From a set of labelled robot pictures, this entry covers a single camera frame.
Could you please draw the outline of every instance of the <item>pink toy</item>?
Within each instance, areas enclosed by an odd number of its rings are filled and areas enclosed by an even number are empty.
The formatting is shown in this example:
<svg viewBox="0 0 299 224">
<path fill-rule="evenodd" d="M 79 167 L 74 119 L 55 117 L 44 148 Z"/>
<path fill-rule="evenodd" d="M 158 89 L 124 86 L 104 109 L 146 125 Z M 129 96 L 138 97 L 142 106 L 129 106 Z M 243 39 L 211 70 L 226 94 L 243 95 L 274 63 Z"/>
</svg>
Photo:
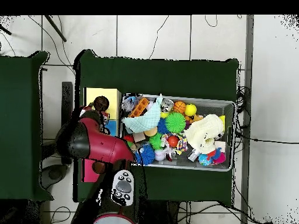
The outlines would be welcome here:
<svg viewBox="0 0 299 224">
<path fill-rule="evenodd" d="M 217 165 L 217 164 L 220 164 L 222 162 L 225 162 L 225 160 L 226 160 L 225 153 L 221 153 L 220 157 L 213 161 L 213 165 Z"/>
</svg>

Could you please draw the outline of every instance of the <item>toy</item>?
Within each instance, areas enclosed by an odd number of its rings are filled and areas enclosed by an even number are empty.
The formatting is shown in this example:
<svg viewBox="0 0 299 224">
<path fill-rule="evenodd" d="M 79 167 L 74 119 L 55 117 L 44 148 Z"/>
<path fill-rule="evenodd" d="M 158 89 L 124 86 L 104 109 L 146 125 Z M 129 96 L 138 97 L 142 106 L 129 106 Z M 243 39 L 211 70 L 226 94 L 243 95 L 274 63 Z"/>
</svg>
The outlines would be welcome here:
<svg viewBox="0 0 299 224">
<path fill-rule="evenodd" d="M 151 107 L 152 107 L 153 104 L 154 104 L 154 101 L 150 100 L 149 103 L 148 103 L 148 105 L 147 105 L 147 107 L 146 107 L 146 109 L 147 110 L 151 109 Z"/>
<path fill-rule="evenodd" d="M 179 138 L 177 136 L 170 136 L 168 138 L 168 143 L 170 147 L 176 147 L 178 145 Z"/>
<path fill-rule="evenodd" d="M 138 117 L 142 114 L 146 106 L 150 103 L 147 98 L 142 98 L 135 109 L 128 115 L 129 118 Z"/>
<path fill-rule="evenodd" d="M 191 125 L 190 121 L 186 120 L 185 130 L 188 129 L 190 125 Z"/>
<path fill-rule="evenodd" d="M 128 142 L 134 142 L 134 138 L 131 135 L 124 136 L 124 139 Z"/>
<path fill-rule="evenodd" d="M 186 116 L 193 116 L 196 114 L 197 108 L 194 104 L 187 104 L 186 105 L 186 110 L 185 110 L 185 115 Z"/>
<path fill-rule="evenodd" d="M 225 132 L 225 115 L 219 117 L 223 122 L 223 132 Z"/>
<path fill-rule="evenodd" d="M 142 162 L 143 165 L 149 165 L 155 160 L 155 152 L 148 143 L 144 144 L 142 148 L 135 151 L 135 156 L 138 164 L 141 164 Z"/>
<path fill-rule="evenodd" d="M 157 129 L 158 129 L 157 126 L 154 127 L 153 129 L 149 129 L 148 131 L 144 132 L 144 135 L 146 135 L 148 137 L 152 137 L 152 136 L 156 135 Z"/>
<path fill-rule="evenodd" d="M 170 131 L 168 131 L 168 129 L 165 125 L 165 119 L 164 118 L 160 118 L 157 129 L 158 129 L 158 132 L 161 133 L 161 134 L 170 133 Z"/>
<path fill-rule="evenodd" d="M 194 122 L 199 121 L 199 120 L 202 120 L 202 119 L 203 119 L 203 116 L 202 116 L 202 115 L 196 115 L 196 114 L 195 114 L 195 115 L 193 116 L 193 121 L 194 121 Z"/>
<path fill-rule="evenodd" d="M 220 151 L 222 153 L 225 153 L 225 146 L 226 146 L 225 142 L 223 142 L 223 141 L 215 141 L 215 147 L 216 147 L 216 149 L 221 148 Z"/>
<path fill-rule="evenodd" d="M 168 115 L 169 115 L 169 113 L 163 113 L 163 112 L 161 112 L 161 118 L 167 118 Z"/>
<path fill-rule="evenodd" d="M 137 104 L 138 99 L 135 96 L 130 96 L 122 102 L 121 109 L 123 109 L 126 112 L 133 111 Z"/>
<path fill-rule="evenodd" d="M 200 121 L 193 122 L 185 130 L 188 143 L 200 153 L 208 154 L 215 150 L 214 137 L 223 130 L 221 119 L 215 114 L 209 114 Z"/>
<path fill-rule="evenodd" d="M 126 130 L 129 134 L 135 132 L 149 131 L 156 127 L 160 120 L 161 108 L 160 104 L 163 98 L 158 97 L 151 109 L 149 109 L 143 116 L 134 118 L 123 118 L 122 122 L 126 126 Z"/>
<path fill-rule="evenodd" d="M 179 133 L 186 126 L 186 120 L 181 113 L 170 113 L 166 118 L 165 125 L 170 132 Z"/>
<path fill-rule="evenodd" d="M 174 106 L 174 103 L 172 100 L 169 99 L 163 99 L 161 103 L 161 111 L 163 113 L 168 113 L 171 111 L 172 107 Z"/>
<path fill-rule="evenodd" d="M 155 160 L 157 161 L 162 161 L 166 158 L 166 153 L 164 152 L 163 149 L 157 149 L 155 150 Z"/>
<path fill-rule="evenodd" d="M 184 113 L 186 110 L 186 104 L 182 101 L 176 101 L 175 105 L 173 106 L 173 111 L 177 113 Z"/>
<path fill-rule="evenodd" d="M 189 116 L 185 116 L 185 120 L 186 120 L 186 121 L 189 121 L 190 124 L 193 123 L 193 119 L 190 118 Z"/>
<path fill-rule="evenodd" d="M 200 156 L 199 156 L 199 163 L 201 164 L 201 165 L 203 165 L 203 166 L 208 166 L 208 165 L 211 165 L 211 163 L 212 163 L 212 159 L 207 159 L 207 155 L 205 155 L 205 154 L 201 154 Z"/>
<path fill-rule="evenodd" d="M 98 96 L 93 101 L 93 106 L 94 106 L 95 110 L 98 111 L 98 112 L 106 111 L 109 107 L 109 101 L 104 96 Z"/>
<path fill-rule="evenodd" d="M 161 136 L 162 134 L 157 133 L 154 136 L 151 136 L 149 138 L 149 142 L 152 145 L 153 149 L 161 149 L 161 144 L 162 144 Z"/>
<path fill-rule="evenodd" d="M 225 162 L 226 160 L 226 156 L 225 156 L 225 153 L 220 153 L 220 157 L 216 160 L 213 160 L 213 165 L 217 165 L 217 164 L 220 164 L 220 163 L 223 163 Z"/>
<path fill-rule="evenodd" d="M 135 142 L 140 142 L 145 139 L 145 135 L 143 132 L 133 133 L 133 137 Z"/>
</svg>

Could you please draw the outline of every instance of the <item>blue toy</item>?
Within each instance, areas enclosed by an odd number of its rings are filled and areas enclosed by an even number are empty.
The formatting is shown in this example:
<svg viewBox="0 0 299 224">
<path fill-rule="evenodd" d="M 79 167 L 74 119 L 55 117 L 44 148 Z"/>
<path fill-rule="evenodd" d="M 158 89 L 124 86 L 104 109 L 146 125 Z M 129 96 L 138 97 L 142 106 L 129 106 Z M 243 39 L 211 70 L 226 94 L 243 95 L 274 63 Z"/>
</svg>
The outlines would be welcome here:
<svg viewBox="0 0 299 224">
<path fill-rule="evenodd" d="M 135 156 L 138 164 L 141 164 L 141 158 L 143 165 L 149 165 L 155 160 L 155 151 L 150 144 L 146 143 L 145 145 L 143 145 L 142 148 L 139 149 L 139 152 L 135 151 Z"/>
<path fill-rule="evenodd" d="M 207 155 L 205 155 L 205 154 L 201 154 L 201 155 L 199 156 L 199 163 L 200 163 L 201 165 L 203 165 L 203 166 L 211 165 L 211 163 L 212 163 L 212 159 L 207 160 L 207 158 L 208 158 Z"/>
<path fill-rule="evenodd" d="M 164 118 L 160 118 L 159 123 L 158 123 L 158 132 L 160 134 L 168 134 L 170 133 L 170 131 L 168 131 L 166 125 L 165 125 L 165 119 Z"/>
</svg>

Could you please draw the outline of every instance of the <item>green foam ball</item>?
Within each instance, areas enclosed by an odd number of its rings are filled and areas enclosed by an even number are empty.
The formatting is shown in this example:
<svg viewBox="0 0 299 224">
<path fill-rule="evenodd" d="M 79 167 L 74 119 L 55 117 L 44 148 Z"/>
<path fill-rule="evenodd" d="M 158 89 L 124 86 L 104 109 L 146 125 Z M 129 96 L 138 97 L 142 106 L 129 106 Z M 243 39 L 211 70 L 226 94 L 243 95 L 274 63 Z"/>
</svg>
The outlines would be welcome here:
<svg viewBox="0 0 299 224">
<path fill-rule="evenodd" d="M 161 149 L 161 136 L 162 134 L 156 133 L 154 136 L 149 138 L 149 142 L 152 145 L 153 149 Z"/>
<path fill-rule="evenodd" d="M 165 125 L 170 132 L 180 133 L 186 126 L 186 120 L 181 113 L 170 113 L 166 118 Z"/>
</svg>

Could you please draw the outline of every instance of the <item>green table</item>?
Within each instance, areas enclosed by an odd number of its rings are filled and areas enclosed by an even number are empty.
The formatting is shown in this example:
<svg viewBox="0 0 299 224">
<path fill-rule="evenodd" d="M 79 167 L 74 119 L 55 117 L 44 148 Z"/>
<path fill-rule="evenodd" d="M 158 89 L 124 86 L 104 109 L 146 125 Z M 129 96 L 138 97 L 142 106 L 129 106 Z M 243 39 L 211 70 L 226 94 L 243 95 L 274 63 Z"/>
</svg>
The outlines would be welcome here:
<svg viewBox="0 0 299 224">
<path fill-rule="evenodd" d="M 116 88 L 121 93 L 236 101 L 238 61 L 165 61 L 98 58 L 83 50 L 75 60 L 75 104 L 83 105 L 87 88 Z M 81 182 L 74 168 L 74 201 L 83 201 L 92 183 Z M 133 173 L 139 178 L 140 167 Z M 145 167 L 150 200 L 221 201 L 231 206 L 232 169 L 227 172 Z"/>
</svg>

